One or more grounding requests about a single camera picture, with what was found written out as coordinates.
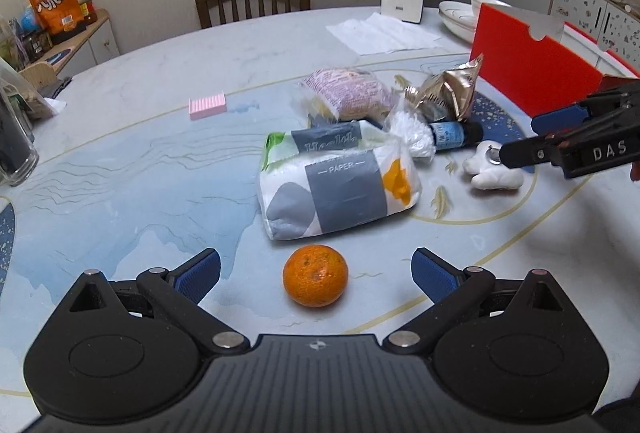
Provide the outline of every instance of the orange snack bag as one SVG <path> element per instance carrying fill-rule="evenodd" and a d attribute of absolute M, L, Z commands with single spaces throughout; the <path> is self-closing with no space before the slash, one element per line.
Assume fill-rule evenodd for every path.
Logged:
<path fill-rule="evenodd" d="M 29 0 L 36 19 L 47 29 L 54 45 L 82 32 L 84 16 L 78 0 Z"/>

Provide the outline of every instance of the mandarin orange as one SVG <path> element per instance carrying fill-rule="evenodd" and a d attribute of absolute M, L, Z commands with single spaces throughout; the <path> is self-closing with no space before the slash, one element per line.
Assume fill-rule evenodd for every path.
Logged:
<path fill-rule="evenodd" d="M 305 245 L 284 265 L 282 282 L 293 301 L 305 307 L 324 307 L 344 292 L 349 269 L 344 258 L 326 245 Z"/>

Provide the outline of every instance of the white cloth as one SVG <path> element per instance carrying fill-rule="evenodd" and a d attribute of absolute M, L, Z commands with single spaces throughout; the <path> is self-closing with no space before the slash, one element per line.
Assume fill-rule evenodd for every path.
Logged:
<path fill-rule="evenodd" d="M 424 158 L 427 163 L 433 160 L 436 145 L 431 128 L 415 110 L 406 106 L 404 96 L 385 119 L 385 129 L 407 145 L 413 158 Z"/>
<path fill-rule="evenodd" d="M 361 56 L 435 48 L 438 46 L 435 42 L 440 38 L 423 26 L 405 23 L 377 12 L 365 20 L 347 19 L 326 29 Z"/>

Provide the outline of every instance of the plastic bag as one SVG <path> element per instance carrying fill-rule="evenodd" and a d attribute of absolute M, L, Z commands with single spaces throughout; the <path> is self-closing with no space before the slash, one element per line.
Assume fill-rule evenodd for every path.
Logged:
<path fill-rule="evenodd" d="M 57 45 L 85 28 L 78 0 L 29 0 L 36 19 Z"/>
<path fill-rule="evenodd" d="M 0 58 L 9 63 L 14 70 L 24 68 L 18 50 L 19 41 L 9 23 L 0 16 Z"/>
<path fill-rule="evenodd" d="M 372 222 L 412 207 L 421 191 L 406 146 L 365 121 L 271 133 L 258 175 L 271 239 Z"/>
<path fill-rule="evenodd" d="M 315 94 L 306 103 L 309 115 L 330 122 L 371 118 L 382 123 L 395 101 L 374 74 L 356 68 L 317 70 L 302 85 Z"/>
<path fill-rule="evenodd" d="M 420 88 L 405 87 L 404 96 L 420 110 L 427 122 L 467 120 L 476 93 L 482 54 L 468 63 L 424 81 Z"/>

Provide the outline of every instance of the white bowl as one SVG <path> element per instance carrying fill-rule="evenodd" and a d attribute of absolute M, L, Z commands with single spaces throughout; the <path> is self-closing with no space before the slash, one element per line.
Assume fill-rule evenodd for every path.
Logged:
<path fill-rule="evenodd" d="M 471 9 L 474 12 L 474 16 L 478 17 L 480 15 L 480 7 L 482 3 L 487 3 L 488 5 L 502 5 L 504 7 L 511 6 L 500 0 L 471 0 Z"/>
<path fill-rule="evenodd" d="M 474 42 L 474 37 L 476 37 L 475 30 L 470 30 L 443 14 L 440 14 L 440 19 L 442 19 L 444 25 L 460 39 L 464 39 L 469 44 Z"/>

